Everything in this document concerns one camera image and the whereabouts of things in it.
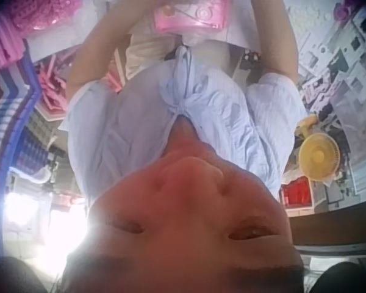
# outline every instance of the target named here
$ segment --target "nose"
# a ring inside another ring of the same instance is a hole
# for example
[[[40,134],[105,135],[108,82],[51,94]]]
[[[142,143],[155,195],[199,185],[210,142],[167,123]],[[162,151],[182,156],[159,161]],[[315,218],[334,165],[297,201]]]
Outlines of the nose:
[[[163,214],[179,214],[217,202],[224,190],[223,172],[197,157],[185,157],[160,173],[158,200]]]

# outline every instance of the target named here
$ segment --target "yellow fan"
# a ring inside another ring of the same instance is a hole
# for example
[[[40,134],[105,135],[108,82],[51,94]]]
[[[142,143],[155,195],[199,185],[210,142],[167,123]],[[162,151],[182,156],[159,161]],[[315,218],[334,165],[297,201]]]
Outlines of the yellow fan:
[[[305,137],[301,145],[298,160],[301,171],[311,180],[325,181],[337,171],[340,164],[340,150],[336,141],[329,135],[319,132],[309,133],[309,127],[317,122],[316,116],[310,116],[300,123]]]

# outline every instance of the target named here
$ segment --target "person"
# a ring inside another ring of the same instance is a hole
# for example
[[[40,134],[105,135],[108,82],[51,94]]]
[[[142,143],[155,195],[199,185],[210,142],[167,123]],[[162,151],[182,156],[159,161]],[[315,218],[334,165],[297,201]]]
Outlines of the person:
[[[303,292],[278,197],[306,115],[283,1],[252,0],[264,74],[244,93],[180,46],[117,95],[100,79],[117,44],[154,5],[119,1],[71,67],[63,128],[90,211],[62,290]]]

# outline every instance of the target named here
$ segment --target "striped fabric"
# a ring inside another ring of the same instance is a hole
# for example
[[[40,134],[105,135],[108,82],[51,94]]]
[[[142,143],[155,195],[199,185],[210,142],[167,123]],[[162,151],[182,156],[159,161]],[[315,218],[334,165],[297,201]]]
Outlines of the striped fabric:
[[[0,256],[5,179],[20,134],[40,97],[41,87],[28,51],[21,60],[0,70]]]

